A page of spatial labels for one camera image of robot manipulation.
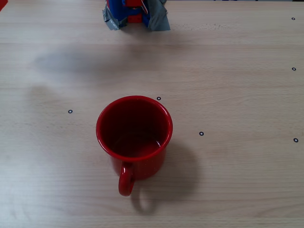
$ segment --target red enamel mug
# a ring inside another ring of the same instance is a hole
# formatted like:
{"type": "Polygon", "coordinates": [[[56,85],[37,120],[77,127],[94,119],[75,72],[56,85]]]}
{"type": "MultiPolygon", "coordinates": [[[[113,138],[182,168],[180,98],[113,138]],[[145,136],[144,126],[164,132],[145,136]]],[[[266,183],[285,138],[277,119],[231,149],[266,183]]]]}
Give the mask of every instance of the red enamel mug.
{"type": "Polygon", "coordinates": [[[162,166],[173,132],[167,109],[145,96],[126,96],[110,103],[96,124],[99,144],[120,176],[119,193],[129,196],[134,182],[162,166]]]}

